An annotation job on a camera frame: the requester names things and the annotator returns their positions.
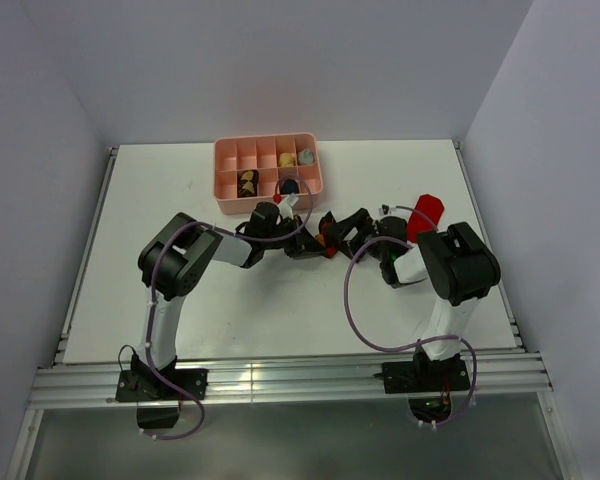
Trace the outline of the red orange argyle sock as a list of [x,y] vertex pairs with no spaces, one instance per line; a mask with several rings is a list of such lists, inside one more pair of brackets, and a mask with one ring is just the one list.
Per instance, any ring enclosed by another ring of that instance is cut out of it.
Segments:
[[319,221],[319,233],[315,239],[324,247],[323,256],[331,259],[338,253],[339,240],[330,227],[336,224],[335,217],[328,211]]

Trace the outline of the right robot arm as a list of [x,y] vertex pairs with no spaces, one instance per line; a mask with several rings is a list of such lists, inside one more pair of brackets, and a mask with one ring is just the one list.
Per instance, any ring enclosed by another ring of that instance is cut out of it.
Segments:
[[[479,302],[500,282],[501,269],[468,223],[455,223],[441,231],[437,222],[420,210],[410,208],[407,219],[391,211],[387,207],[378,220],[365,209],[341,221],[327,213],[319,222],[320,235],[328,253],[340,251],[350,259],[343,305],[355,336],[378,352],[398,353],[413,348],[414,381],[432,390],[462,365],[461,349],[471,347],[464,332]],[[354,266],[365,254],[379,261],[383,280],[394,289],[431,283],[436,300],[422,339],[404,346],[383,347],[359,330],[350,308],[349,284]]]

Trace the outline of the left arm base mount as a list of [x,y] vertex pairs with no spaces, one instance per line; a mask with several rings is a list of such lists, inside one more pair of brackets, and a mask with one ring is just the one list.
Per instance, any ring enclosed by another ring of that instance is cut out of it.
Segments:
[[[168,376],[178,387],[203,400],[206,394],[208,371],[206,369],[176,369]],[[136,420],[145,430],[173,428],[180,418],[185,397],[158,380],[147,383],[131,370],[120,373],[115,394],[117,403],[136,405]]]

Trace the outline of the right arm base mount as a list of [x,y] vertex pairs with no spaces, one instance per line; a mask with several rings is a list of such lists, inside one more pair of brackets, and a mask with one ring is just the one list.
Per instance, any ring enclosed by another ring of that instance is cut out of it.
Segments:
[[470,388],[466,363],[459,354],[432,361],[419,352],[409,361],[383,363],[374,378],[382,381],[388,395],[430,394],[408,399],[414,417],[427,423],[446,420],[452,413],[451,394]]

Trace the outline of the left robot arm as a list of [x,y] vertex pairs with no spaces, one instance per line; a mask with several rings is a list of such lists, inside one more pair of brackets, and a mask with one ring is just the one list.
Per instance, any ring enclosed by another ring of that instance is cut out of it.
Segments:
[[291,207],[271,202],[258,203],[234,231],[182,212],[163,227],[138,258],[149,303],[141,346],[131,360],[136,389],[152,399],[163,399],[173,391],[182,307],[209,264],[217,261],[248,269],[267,250],[281,250],[292,259],[326,253]]

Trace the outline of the brown yellow argyle sock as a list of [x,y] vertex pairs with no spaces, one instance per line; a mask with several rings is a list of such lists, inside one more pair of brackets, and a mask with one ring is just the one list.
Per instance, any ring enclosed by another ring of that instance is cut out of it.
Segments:
[[257,170],[245,170],[238,173],[237,197],[252,198],[258,196],[259,172]]

